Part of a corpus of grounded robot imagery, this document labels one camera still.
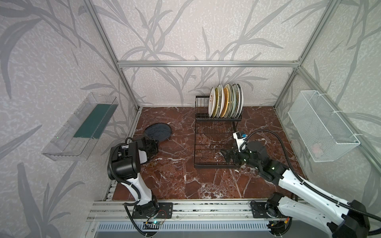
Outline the black wire dish rack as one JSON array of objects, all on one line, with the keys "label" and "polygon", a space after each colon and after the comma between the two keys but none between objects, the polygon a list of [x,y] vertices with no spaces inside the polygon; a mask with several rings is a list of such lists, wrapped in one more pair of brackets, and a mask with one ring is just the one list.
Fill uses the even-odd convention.
[{"label": "black wire dish rack", "polygon": [[210,118],[208,102],[208,96],[195,97],[193,165],[197,169],[237,169],[241,165],[226,163],[221,149],[237,149],[233,133],[242,117]]}]

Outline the orange woven round plate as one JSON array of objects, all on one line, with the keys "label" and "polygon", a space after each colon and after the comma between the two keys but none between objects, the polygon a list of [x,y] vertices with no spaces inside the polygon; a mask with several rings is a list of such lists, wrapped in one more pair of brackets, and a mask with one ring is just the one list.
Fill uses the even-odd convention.
[{"label": "orange woven round plate", "polygon": [[224,108],[221,113],[221,117],[227,118],[231,110],[231,96],[232,96],[231,85],[226,84],[223,89],[223,92],[224,92]]}]

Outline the white plate orange sunburst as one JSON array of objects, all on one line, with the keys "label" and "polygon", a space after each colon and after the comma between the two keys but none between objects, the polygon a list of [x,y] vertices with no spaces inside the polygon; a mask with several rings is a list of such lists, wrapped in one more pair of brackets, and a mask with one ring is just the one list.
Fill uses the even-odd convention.
[{"label": "white plate orange sunburst", "polygon": [[216,93],[215,88],[212,87],[209,94],[209,102],[208,102],[208,116],[212,118],[213,112],[215,109],[215,103],[216,103]]},{"label": "white plate orange sunburst", "polygon": [[238,88],[238,107],[237,107],[237,113],[236,113],[236,118],[238,118],[239,117],[239,109],[240,109],[240,90],[239,90],[239,88]]}]

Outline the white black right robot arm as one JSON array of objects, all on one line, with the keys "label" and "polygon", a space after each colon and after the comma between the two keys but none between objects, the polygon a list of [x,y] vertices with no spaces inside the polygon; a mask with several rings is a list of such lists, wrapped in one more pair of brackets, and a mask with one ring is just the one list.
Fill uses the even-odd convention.
[{"label": "white black right robot arm", "polygon": [[271,159],[266,147],[258,141],[250,141],[250,136],[235,132],[233,138],[236,149],[222,149],[225,160],[233,160],[256,169],[265,181],[277,185],[302,198],[306,204],[294,201],[278,192],[266,204],[270,217],[281,215],[296,218],[324,231],[332,238],[366,238],[381,233],[380,229],[370,229],[370,219],[380,221],[377,215],[368,213],[359,201],[351,202],[334,196],[313,183],[300,177],[290,162],[283,164]]}]

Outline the aluminium frame rail base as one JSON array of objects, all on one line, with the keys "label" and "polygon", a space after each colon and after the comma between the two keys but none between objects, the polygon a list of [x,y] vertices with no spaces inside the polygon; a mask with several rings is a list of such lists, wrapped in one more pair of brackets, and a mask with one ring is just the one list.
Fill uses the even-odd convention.
[{"label": "aluminium frame rail base", "polygon": [[[166,214],[171,218],[166,221],[252,221],[275,220],[265,212],[253,211],[252,199],[190,199],[159,200],[159,203],[172,203]],[[124,201],[94,202],[87,222],[128,221],[129,217],[123,206]]]}]

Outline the black round plate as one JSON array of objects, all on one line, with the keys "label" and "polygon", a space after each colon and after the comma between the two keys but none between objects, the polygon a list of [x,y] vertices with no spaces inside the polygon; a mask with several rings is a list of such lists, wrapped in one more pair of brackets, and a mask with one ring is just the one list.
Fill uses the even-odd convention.
[{"label": "black round plate", "polygon": [[162,142],[171,137],[172,128],[170,127],[169,124],[156,123],[156,124],[152,124],[148,126],[144,130],[143,134],[145,137],[149,139]]}]

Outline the clear plastic wall bin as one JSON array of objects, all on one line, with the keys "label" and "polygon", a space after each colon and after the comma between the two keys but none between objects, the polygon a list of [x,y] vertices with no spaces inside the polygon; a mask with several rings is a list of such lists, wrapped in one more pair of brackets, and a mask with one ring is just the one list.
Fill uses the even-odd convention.
[{"label": "clear plastic wall bin", "polygon": [[42,154],[53,161],[86,161],[118,105],[116,96],[89,93]]}]

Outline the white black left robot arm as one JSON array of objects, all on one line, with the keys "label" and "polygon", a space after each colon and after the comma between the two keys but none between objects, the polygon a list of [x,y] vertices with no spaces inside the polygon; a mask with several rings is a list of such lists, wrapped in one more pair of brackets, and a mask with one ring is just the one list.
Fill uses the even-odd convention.
[{"label": "white black left robot arm", "polygon": [[159,210],[155,195],[141,176],[141,164],[147,163],[157,153],[158,141],[144,136],[137,140],[128,137],[124,143],[110,149],[108,177],[129,190],[135,200],[125,205],[133,207],[141,214],[156,213]]}]

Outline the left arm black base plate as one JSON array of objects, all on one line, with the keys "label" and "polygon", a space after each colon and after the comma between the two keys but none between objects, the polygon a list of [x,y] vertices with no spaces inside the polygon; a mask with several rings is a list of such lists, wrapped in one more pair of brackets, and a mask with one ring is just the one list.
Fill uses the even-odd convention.
[{"label": "left arm black base plate", "polygon": [[159,202],[158,208],[150,209],[146,212],[137,211],[135,208],[132,213],[134,219],[171,219],[173,214],[174,203],[171,202]]}]

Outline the cream plate with floral sprigs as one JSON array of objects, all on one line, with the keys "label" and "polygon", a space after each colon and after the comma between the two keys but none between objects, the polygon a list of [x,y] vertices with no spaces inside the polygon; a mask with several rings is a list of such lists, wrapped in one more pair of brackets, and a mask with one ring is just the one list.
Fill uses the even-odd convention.
[{"label": "cream plate with floral sprigs", "polygon": [[234,109],[235,109],[236,96],[235,96],[235,91],[234,91],[234,88],[233,88],[232,85],[230,85],[230,89],[231,89],[231,99],[230,99],[231,108],[230,108],[229,118],[232,118],[233,112],[234,112]]}]

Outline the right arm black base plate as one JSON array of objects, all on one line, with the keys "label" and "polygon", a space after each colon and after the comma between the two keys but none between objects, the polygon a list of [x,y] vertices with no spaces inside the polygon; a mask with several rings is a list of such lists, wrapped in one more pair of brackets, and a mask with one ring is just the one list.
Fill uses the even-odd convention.
[{"label": "right arm black base plate", "polygon": [[278,202],[259,202],[254,200],[250,202],[250,208],[254,218],[269,218],[278,220],[292,219],[292,217],[283,215],[278,207]]}]

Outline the mint green flower plate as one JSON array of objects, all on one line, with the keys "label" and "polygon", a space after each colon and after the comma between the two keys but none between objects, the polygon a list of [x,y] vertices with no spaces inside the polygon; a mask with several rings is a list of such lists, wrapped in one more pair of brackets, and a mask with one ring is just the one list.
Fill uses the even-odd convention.
[{"label": "mint green flower plate", "polygon": [[239,90],[237,84],[235,83],[233,84],[232,88],[234,90],[234,110],[232,113],[232,118],[235,118],[238,110]]}]

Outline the white plate green clover emblem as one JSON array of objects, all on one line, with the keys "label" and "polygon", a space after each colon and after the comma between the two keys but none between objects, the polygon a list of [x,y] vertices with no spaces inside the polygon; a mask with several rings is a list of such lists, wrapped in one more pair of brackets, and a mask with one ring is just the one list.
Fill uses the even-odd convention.
[{"label": "white plate green clover emblem", "polygon": [[222,110],[224,108],[224,100],[225,100],[224,89],[221,84],[218,85],[218,93],[219,93],[219,100],[218,100],[217,117],[220,118],[222,114]]}]

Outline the white plate green text rim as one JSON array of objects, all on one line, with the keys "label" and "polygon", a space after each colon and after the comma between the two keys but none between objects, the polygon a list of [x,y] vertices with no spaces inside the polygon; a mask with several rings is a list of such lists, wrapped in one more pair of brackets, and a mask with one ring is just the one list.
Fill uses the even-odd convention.
[{"label": "white plate green text rim", "polygon": [[238,88],[240,90],[240,109],[239,109],[239,116],[242,115],[242,110],[243,110],[243,104],[244,104],[244,95],[243,95],[243,89],[242,89],[242,86],[240,84],[238,84]]}]

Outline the yellow woven round plate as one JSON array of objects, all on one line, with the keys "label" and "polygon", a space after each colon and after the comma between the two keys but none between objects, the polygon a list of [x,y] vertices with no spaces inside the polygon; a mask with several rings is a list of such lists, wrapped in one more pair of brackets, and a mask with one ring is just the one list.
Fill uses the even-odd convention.
[{"label": "yellow woven round plate", "polygon": [[214,107],[213,114],[212,114],[213,118],[215,118],[217,115],[219,99],[220,99],[219,87],[216,87],[216,89],[215,89],[215,107]]}]

